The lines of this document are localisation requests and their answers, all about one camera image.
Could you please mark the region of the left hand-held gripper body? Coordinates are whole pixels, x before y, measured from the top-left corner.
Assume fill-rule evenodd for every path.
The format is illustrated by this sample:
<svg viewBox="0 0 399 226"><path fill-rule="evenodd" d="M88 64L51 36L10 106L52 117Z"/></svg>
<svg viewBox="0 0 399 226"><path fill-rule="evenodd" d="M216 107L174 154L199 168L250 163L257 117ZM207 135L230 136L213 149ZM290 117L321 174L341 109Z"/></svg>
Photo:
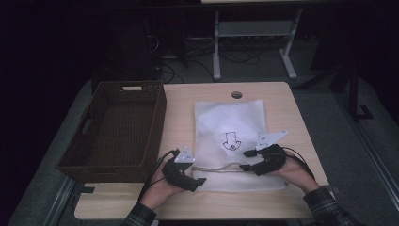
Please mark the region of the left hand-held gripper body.
<svg viewBox="0 0 399 226"><path fill-rule="evenodd" d="M185 171L193 165L195 158L187 147L181 151L173 150L172 154L162 169L166 180L174 186L194 192L198 188L198 181L186 175Z"/></svg>

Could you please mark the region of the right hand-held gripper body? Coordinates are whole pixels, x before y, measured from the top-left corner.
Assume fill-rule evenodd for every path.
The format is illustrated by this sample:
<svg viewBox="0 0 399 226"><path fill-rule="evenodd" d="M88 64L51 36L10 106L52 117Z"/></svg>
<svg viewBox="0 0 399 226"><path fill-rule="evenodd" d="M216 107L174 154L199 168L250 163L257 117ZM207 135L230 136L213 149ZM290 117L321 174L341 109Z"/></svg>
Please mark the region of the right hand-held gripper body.
<svg viewBox="0 0 399 226"><path fill-rule="evenodd" d="M255 153L263 157L250 169L258 176L279 170L285 163L285 151L277 142L287 134L286 131L259 135Z"/></svg>

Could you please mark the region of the white mesh laundry bag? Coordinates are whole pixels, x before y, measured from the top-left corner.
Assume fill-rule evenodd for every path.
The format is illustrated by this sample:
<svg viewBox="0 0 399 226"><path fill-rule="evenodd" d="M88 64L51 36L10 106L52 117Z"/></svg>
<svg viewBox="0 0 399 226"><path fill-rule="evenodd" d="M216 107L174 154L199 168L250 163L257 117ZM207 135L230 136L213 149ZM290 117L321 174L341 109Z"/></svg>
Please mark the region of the white mesh laundry bag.
<svg viewBox="0 0 399 226"><path fill-rule="evenodd" d="M244 171L263 162L260 154L246 157L246 151L269 147L287 132L269 133L261 100L236 103L195 103L195 162L192 175L203 178L201 192L261 192L281 190L285 182L278 176Z"/></svg>

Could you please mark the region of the brown woven basket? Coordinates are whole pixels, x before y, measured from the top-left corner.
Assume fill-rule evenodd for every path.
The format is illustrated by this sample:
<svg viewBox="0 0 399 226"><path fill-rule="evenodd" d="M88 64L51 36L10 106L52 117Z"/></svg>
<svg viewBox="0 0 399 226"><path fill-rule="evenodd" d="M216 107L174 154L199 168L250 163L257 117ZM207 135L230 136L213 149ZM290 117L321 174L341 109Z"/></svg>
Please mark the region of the brown woven basket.
<svg viewBox="0 0 399 226"><path fill-rule="evenodd" d="M166 110L160 81L102 82L56 168L81 183L143 183L157 161Z"/></svg>

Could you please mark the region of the person's left hand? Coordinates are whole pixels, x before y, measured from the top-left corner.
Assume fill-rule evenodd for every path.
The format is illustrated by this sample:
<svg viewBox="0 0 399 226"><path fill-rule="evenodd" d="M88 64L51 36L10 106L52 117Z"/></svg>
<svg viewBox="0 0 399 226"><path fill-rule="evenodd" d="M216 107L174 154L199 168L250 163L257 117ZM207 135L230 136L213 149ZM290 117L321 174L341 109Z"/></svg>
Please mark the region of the person's left hand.
<svg viewBox="0 0 399 226"><path fill-rule="evenodd" d="M139 202L159 207L170 197L184 191L182 188L169 184L164 179L164 173L162 172L164 165L165 162L161 164L159 169L152 176L152 185L145 191Z"/></svg>

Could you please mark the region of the person's right hand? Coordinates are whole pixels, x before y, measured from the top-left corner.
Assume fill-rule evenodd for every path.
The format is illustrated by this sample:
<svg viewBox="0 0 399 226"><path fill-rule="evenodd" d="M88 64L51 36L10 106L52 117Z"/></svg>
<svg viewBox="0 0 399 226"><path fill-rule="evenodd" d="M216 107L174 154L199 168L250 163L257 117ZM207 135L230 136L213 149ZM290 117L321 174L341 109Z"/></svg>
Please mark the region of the person's right hand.
<svg viewBox="0 0 399 226"><path fill-rule="evenodd" d="M308 194L320 186L306 172L306 170L293 159L293 154L287 152L285 164L279 169L269 173L270 176L279 176L288 183L299 187L305 194Z"/></svg>

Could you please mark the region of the black metal stand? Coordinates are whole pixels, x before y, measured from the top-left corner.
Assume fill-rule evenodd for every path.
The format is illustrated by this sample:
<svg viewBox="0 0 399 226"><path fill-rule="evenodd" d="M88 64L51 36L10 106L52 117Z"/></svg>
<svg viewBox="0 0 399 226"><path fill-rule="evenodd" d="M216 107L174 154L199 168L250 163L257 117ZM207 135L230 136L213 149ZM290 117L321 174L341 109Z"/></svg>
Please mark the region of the black metal stand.
<svg viewBox="0 0 399 226"><path fill-rule="evenodd" d="M293 89L302 90L309 89L310 87L320 83L324 79L334 75L334 78L329 85L330 90L333 93L343 93L345 89L348 89L348 100L347 100L347 110L350 117L355 121L372 119L374 116L368 109L366 105L359 105L359 73L355 63L340 63L309 81L294 86Z"/></svg>

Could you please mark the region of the long metal floor rail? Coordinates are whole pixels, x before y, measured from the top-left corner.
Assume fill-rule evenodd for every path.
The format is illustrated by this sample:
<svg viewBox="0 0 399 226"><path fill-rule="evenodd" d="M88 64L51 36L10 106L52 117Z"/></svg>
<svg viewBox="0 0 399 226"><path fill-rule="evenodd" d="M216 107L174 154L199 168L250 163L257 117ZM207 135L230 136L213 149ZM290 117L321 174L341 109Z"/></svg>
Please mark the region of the long metal floor rail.
<svg viewBox="0 0 399 226"><path fill-rule="evenodd" d="M341 94L335 93L334 99L336 100L341 111L344 113L346 120L355 131L361 144L364 146L365 152L367 153L368 158L375 169L377 177L384 186L396 210L399 212L399 184L394 180L391 172L378 153L377 148L366 135L365 130L360 124L360 122L364 120L373 120L373 115L366 105L360 106L360 113L352 114L350 112L349 103Z"/></svg>

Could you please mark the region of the short metal floor rail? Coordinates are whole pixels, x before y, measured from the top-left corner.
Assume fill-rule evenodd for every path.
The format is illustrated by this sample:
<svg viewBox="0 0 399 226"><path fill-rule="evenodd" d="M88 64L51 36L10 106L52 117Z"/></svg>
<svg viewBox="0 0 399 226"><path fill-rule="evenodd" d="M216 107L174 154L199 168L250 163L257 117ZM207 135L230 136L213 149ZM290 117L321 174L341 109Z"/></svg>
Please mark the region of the short metal floor rail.
<svg viewBox="0 0 399 226"><path fill-rule="evenodd" d="M61 184L60 189L56 193L56 198L52 204L50 211L44 220L44 226L56 226L60 221L63 211L72 194L75 181L66 177Z"/></svg>

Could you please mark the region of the grey metal table frame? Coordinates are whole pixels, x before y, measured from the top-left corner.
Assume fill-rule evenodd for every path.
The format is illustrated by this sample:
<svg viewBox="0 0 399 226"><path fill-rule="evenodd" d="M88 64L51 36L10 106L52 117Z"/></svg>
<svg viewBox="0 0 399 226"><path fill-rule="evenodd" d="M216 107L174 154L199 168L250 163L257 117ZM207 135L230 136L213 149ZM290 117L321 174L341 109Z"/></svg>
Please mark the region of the grey metal table frame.
<svg viewBox="0 0 399 226"><path fill-rule="evenodd" d="M291 80L297 79L295 68L290 59L290 51L299 27L303 9L310 4L321 3L324 0L201 0L204 6L216 7L214 24L214 52L213 52L213 78L221 79L219 39L234 37L285 37L287 39L283 48L279 50L281 60L287 75ZM279 7L293 8L294 15L291 19L264 19L246 21L222 21L220 12L223 8L239 7L247 10L268 8L275 5L277 14L281 14Z"/></svg>

